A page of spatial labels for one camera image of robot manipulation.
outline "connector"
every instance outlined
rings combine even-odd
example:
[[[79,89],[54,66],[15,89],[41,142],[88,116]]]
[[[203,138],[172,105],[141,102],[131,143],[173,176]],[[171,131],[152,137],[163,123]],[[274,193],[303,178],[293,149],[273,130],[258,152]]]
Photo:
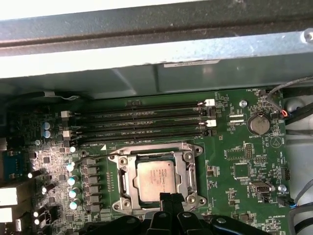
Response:
[[[294,208],[297,206],[294,200],[289,196],[277,197],[277,202],[284,207]]]

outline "capacitor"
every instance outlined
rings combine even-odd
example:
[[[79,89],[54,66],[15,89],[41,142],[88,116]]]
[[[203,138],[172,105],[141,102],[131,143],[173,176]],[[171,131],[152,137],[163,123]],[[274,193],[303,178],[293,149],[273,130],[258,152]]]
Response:
[[[49,130],[50,128],[52,128],[52,127],[51,127],[51,124],[49,122],[46,121],[43,123],[43,129],[44,130]]]
[[[68,172],[72,172],[74,170],[74,165],[73,164],[68,164],[67,165],[67,170],[68,170]]]
[[[41,216],[39,216],[37,219],[34,220],[34,223],[36,225],[39,225],[41,222],[43,222],[45,220],[45,214],[42,214]]]
[[[70,178],[67,180],[67,183],[68,183],[70,186],[73,186],[73,185],[76,184],[78,181],[79,181],[78,176],[77,176],[77,175],[73,175],[72,177],[70,177]]]
[[[69,151],[70,151],[71,153],[74,153],[74,152],[76,151],[75,146],[72,146],[71,148],[69,148]]]
[[[68,192],[68,196],[70,198],[75,198],[80,193],[80,189],[75,187],[71,191]]]
[[[41,171],[40,170],[35,170],[33,172],[28,173],[27,176],[28,176],[29,179],[32,179],[32,178],[35,178],[35,177],[40,176],[40,175],[41,175]]]
[[[41,207],[39,208],[38,210],[36,210],[33,215],[35,218],[37,218],[39,215],[41,215],[42,213],[44,213],[46,211],[46,208],[45,207]]]
[[[82,202],[81,202],[78,198],[76,198],[74,201],[72,201],[72,202],[69,204],[69,208],[72,209],[72,210],[76,210],[77,207],[78,207],[79,205],[81,205],[81,203],[82,203]]]
[[[43,193],[43,194],[46,194],[47,192],[49,192],[50,190],[52,190],[54,187],[55,187],[55,185],[51,183],[51,184],[49,184],[49,185],[43,187],[42,193]]]
[[[54,135],[54,134],[53,134],[52,131],[44,131],[44,133],[43,133],[43,137],[45,137],[46,139],[52,138],[53,135]]]

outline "mounting screw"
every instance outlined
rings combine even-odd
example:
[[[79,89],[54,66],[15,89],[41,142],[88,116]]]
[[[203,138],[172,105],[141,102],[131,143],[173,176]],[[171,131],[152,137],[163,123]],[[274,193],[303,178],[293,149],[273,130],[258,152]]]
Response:
[[[239,106],[242,108],[245,108],[247,105],[248,105],[248,102],[244,99],[239,102]]]
[[[185,218],[190,218],[190,217],[191,217],[191,213],[184,212],[184,213],[182,214],[182,216],[184,216]]]
[[[218,223],[220,223],[220,224],[226,223],[226,220],[223,219],[223,218],[217,218],[216,221],[217,221]]]
[[[308,28],[301,34],[301,40],[304,43],[313,44],[313,28]]]
[[[35,145],[36,145],[36,146],[41,145],[41,141],[40,141],[40,140],[35,140]]]
[[[186,153],[186,154],[184,155],[185,161],[190,161],[190,160],[192,160],[192,158],[193,158],[192,153]]]
[[[287,191],[287,187],[285,185],[279,185],[278,186],[278,191],[280,192],[286,192]]]
[[[124,201],[124,206],[125,207],[130,207],[131,206],[131,202],[130,201]]]
[[[196,201],[196,198],[194,196],[188,196],[187,197],[187,202],[189,204],[194,204],[195,201]]]
[[[119,163],[120,163],[121,165],[126,165],[126,164],[127,164],[127,159],[126,159],[126,158],[121,158],[121,159],[119,160]]]

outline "gray cable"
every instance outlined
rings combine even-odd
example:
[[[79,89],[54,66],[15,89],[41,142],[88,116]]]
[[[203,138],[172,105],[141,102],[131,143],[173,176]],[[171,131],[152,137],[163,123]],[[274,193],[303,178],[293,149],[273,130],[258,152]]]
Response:
[[[298,195],[295,197],[294,202],[298,204],[299,199],[313,186],[313,179],[310,180],[303,189],[298,193]]]

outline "cable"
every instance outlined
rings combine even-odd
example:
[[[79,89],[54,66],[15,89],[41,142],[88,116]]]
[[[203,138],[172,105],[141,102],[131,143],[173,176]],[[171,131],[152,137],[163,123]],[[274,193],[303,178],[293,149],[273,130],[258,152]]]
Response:
[[[313,130],[286,130],[290,136],[313,136]]]
[[[301,189],[298,195],[295,197],[294,202],[298,204],[299,199],[313,186],[313,179],[307,182],[307,184]]]
[[[72,162],[71,164],[73,166],[78,166],[80,163],[82,163],[86,159],[98,160],[98,159],[101,159],[101,158],[116,157],[116,156],[118,156],[118,154],[107,154],[107,155],[102,155],[102,156],[86,156],[86,157],[83,157],[83,158],[81,158],[81,159],[79,159],[77,161]]]
[[[5,105],[6,107],[9,107],[9,106],[13,106],[19,101],[41,98],[41,97],[61,98],[61,99],[68,100],[68,101],[73,101],[79,98],[90,100],[90,97],[88,96],[81,95],[81,94],[76,95],[72,92],[32,92],[32,93],[26,93],[26,94],[15,96],[12,99],[9,99]]]
[[[298,234],[302,230],[304,230],[306,227],[313,225],[313,218],[307,218],[305,220],[302,220],[299,222],[295,227],[295,233]]]
[[[295,230],[295,225],[294,225],[294,217],[296,214],[304,213],[304,212],[311,212],[313,211],[313,203],[306,203],[304,205],[298,206],[292,210],[289,211],[287,220],[288,220],[288,227],[289,227],[289,232],[290,235],[296,235],[297,232]]]
[[[301,83],[301,82],[304,82],[304,81],[308,81],[308,80],[310,80],[310,79],[313,79],[313,76],[302,77],[302,78],[296,79],[296,80],[294,80],[294,81],[290,81],[290,82],[287,82],[287,83],[284,83],[284,84],[281,84],[281,85],[275,87],[274,89],[272,89],[272,90],[268,93],[268,97],[267,97],[268,102],[269,102],[271,105],[273,105],[276,109],[278,109],[278,110],[283,114],[284,117],[288,117],[288,116],[289,116],[288,112],[287,112],[286,110],[284,110],[283,108],[281,108],[281,107],[273,100],[273,97],[272,97],[273,94],[274,94],[276,91],[278,91],[278,90],[280,90],[280,89],[282,89],[282,88],[285,88],[285,87],[294,85],[294,84],[296,84],[296,83]]]
[[[292,112],[291,117],[285,121],[285,124],[286,125],[292,124],[312,114],[313,114],[313,102],[302,108],[298,108],[297,110]]]

